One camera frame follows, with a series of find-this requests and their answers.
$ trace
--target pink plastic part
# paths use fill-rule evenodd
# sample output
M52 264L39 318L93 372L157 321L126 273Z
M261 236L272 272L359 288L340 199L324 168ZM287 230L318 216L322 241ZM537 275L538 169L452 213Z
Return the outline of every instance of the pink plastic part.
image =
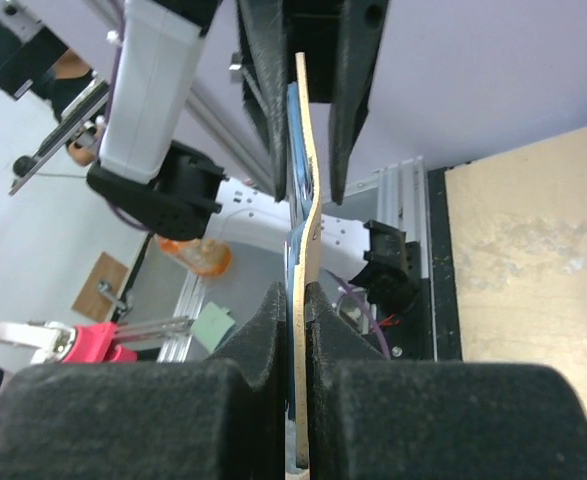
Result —
M76 326L73 348L63 363L134 362L137 354L120 345L113 346L117 331L114 323L98 323L89 327Z

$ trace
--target hole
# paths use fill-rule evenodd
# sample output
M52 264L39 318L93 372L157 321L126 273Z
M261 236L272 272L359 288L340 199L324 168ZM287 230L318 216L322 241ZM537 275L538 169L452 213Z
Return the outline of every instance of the hole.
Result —
M380 28L384 12L382 8L377 5L369 5L369 8L364 12L364 22L366 26L371 29Z

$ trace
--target wooden table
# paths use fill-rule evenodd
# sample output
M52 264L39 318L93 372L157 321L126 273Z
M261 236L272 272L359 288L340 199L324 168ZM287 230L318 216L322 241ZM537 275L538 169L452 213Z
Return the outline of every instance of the wooden table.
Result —
M551 365L587 411L587 128L445 180L464 360Z

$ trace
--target green sticky note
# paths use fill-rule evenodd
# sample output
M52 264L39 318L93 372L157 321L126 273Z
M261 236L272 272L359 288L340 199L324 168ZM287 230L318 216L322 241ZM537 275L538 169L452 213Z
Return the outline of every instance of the green sticky note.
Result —
M191 333L211 353L222 342L226 334L235 325L229 316L229 309L210 302L193 322Z

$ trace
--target wooden strip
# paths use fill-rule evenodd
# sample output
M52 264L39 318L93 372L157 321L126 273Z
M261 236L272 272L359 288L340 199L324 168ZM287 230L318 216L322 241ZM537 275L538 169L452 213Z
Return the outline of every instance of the wooden strip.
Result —
M119 292L128 270L108 253L102 252L71 309L96 322L107 320L113 305L97 292L97 284L105 280L111 284L114 292Z
M462 353L559 370L587 412L587 128L446 174Z
M320 191L320 168L318 165L311 112L309 109L308 85L306 79L306 62L303 53L295 55L297 82L302 117L304 148L311 168L313 203L309 218L302 232L300 263L295 267L293 290L293 355L295 364L295 426L296 426L296 463L299 467L308 467L309 430L306 396L306 333L304 316L304 292L307 284L317 281L320 272L320 254L322 236L320 220L322 217L322 192Z

